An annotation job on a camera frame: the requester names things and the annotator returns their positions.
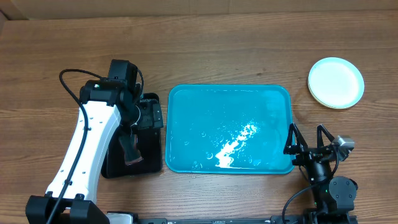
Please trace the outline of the light blue plate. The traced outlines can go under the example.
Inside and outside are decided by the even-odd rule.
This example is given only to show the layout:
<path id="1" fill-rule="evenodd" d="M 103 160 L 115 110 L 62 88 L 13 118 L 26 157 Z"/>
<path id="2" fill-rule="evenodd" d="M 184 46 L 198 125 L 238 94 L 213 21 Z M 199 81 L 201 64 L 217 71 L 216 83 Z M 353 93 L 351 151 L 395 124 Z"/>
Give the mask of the light blue plate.
<path id="1" fill-rule="evenodd" d="M 317 61 L 308 73 L 307 83 L 320 101 L 340 110 L 358 103 L 365 87 L 361 72 L 338 57 Z"/>

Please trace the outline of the pink and green sponge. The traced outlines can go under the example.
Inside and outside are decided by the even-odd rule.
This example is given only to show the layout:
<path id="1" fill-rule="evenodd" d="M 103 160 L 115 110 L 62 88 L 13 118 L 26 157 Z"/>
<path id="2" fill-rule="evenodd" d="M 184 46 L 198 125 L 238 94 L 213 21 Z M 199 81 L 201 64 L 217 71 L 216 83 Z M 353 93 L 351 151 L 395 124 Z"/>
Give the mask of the pink and green sponge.
<path id="1" fill-rule="evenodd" d="M 137 147 L 137 136 L 125 135 L 119 137 L 119 143 L 124 152 L 124 162 L 127 166 L 131 166 L 143 160 L 140 150 Z"/>

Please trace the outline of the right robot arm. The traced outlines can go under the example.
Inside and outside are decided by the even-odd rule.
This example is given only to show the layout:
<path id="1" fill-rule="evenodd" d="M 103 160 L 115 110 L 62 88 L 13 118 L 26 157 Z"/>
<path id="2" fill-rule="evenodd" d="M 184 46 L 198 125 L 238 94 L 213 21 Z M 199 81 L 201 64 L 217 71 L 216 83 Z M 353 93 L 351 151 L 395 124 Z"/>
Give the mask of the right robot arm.
<path id="1" fill-rule="evenodd" d="M 296 124 L 289 126 L 284 154 L 294 156 L 297 166 L 309 186 L 297 192 L 282 209 L 282 223 L 357 223 L 351 216 L 354 210 L 358 185 L 350 178 L 336 176 L 340 162 L 345 161 L 354 149 L 349 136 L 334 137 L 325 127 L 317 126 L 317 146 L 309 147 Z M 306 208 L 302 215 L 287 216 L 289 204 L 298 196 L 311 191 L 314 207 Z"/>

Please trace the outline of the yellow-green plate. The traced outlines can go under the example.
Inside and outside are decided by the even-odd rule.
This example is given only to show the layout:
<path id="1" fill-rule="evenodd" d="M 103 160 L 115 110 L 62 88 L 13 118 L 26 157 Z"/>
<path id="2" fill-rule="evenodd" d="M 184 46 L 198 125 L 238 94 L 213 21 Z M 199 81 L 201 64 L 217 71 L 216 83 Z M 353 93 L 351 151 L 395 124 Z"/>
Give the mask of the yellow-green plate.
<path id="1" fill-rule="evenodd" d="M 337 108 L 337 107 L 330 106 L 330 105 L 325 104 L 324 102 L 320 101 L 320 100 L 317 98 L 317 96 L 313 93 L 313 91 L 312 91 L 310 85 L 308 84 L 307 86 L 308 86 L 308 90 L 309 90 L 310 94 L 311 94 L 312 97 L 315 99 L 315 101 L 317 101 L 319 104 L 321 104 L 321 105 L 323 105 L 323 106 L 325 106 L 325 107 L 327 107 L 327 108 L 331 108 L 331 109 L 334 109 L 334 110 L 339 110 L 339 108 Z"/>

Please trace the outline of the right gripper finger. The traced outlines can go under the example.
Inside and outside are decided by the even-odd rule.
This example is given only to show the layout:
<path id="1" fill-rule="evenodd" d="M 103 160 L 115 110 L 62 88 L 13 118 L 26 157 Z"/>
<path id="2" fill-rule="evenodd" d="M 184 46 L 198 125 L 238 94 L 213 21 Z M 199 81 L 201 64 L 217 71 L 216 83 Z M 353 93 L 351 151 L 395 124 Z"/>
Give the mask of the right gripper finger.
<path id="1" fill-rule="evenodd" d="M 317 147 L 323 147 L 323 136 L 325 136 L 330 142 L 332 142 L 335 137 L 324 127 L 324 125 L 320 124 L 317 126 Z"/>
<path id="2" fill-rule="evenodd" d="M 283 153 L 288 155 L 304 154 L 307 149 L 308 145 L 297 125 L 290 124 Z"/>

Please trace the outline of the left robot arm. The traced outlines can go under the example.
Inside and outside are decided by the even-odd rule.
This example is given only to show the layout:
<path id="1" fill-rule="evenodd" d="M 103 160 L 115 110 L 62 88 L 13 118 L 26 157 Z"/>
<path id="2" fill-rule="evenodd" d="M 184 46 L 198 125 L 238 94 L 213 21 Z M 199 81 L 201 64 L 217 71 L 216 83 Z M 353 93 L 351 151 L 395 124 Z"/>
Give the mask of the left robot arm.
<path id="1" fill-rule="evenodd" d="M 138 223 L 134 213 L 100 210 L 98 182 L 161 170 L 159 97 L 144 92 L 136 65 L 114 59 L 108 75 L 92 74 L 74 100 L 79 112 L 72 140 L 45 194 L 29 198 L 28 222 Z"/>

